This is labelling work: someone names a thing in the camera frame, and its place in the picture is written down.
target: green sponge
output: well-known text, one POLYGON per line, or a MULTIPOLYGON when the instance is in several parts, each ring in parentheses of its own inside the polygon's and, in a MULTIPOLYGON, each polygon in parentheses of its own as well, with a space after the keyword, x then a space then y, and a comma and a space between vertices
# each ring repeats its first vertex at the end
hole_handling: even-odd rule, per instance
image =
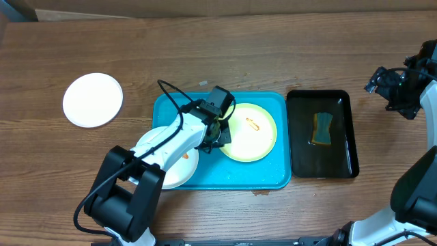
POLYGON ((315 113, 313 117, 313 135, 311 143, 330 145, 329 127, 333 119, 330 113, 315 113))

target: black tray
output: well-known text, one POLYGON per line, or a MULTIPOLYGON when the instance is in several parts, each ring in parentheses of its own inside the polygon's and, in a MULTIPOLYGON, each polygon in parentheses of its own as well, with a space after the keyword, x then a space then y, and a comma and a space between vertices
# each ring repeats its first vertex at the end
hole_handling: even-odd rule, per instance
POLYGON ((355 178, 359 173, 350 99, 343 90, 293 90, 287 95, 293 174, 301 178, 355 178), (331 145, 311 143, 315 113, 333 115, 331 145))

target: small orange object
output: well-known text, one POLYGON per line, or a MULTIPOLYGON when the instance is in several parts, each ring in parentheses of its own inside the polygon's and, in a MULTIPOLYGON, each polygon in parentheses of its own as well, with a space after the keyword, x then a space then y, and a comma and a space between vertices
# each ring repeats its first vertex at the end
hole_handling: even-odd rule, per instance
POLYGON ((252 119, 246 118, 246 121, 249 123, 249 126, 252 126, 255 131, 259 131, 259 126, 255 124, 252 119))

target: blue tray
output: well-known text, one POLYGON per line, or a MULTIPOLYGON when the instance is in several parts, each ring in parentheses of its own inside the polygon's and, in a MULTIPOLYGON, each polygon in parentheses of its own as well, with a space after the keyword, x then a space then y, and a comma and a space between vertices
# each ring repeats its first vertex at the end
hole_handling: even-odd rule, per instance
MULTIPOLYGON (((178 105, 188 103, 179 93, 170 93, 178 105)), ((209 93, 187 93, 193 100, 207 98, 209 93)), ((272 151, 264 158, 241 163, 225 156, 219 149, 211 154, 199 151, 199 164, 193 176, 176 189, 281 189, 292 178, 287 111, 284 97, 276 92, 232 92, 237 103, 253 103, 273 117, 278 137, 272 151)), ((175 120, 176 108, 163 94, 156 99, 152 128, 168 126, 175 120)))

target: wooden tabletop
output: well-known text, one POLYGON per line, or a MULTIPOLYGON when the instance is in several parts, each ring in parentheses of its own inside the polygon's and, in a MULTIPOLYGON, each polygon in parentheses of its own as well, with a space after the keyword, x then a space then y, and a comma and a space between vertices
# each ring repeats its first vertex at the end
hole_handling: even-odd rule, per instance
POLYGON ((436 23, 437 12, 371 12, 8 24, 0 49, 0 244, 107 239, 76 230, 72 214, 109 149, 131 148, 150 130, 157 79, 185 92, 343 89, 361 169, 354 180, 293 178, 262 193, 163 192, 151 227, 158 239, 323 236, 374 214, 425 154, 425 116, 387 112, 363 87, 378 66, 403 66, 436 39, 436 23), (115 77, 124 104, 109 124, 79 128, 61 102, 69 84, 91 72, 115 77))

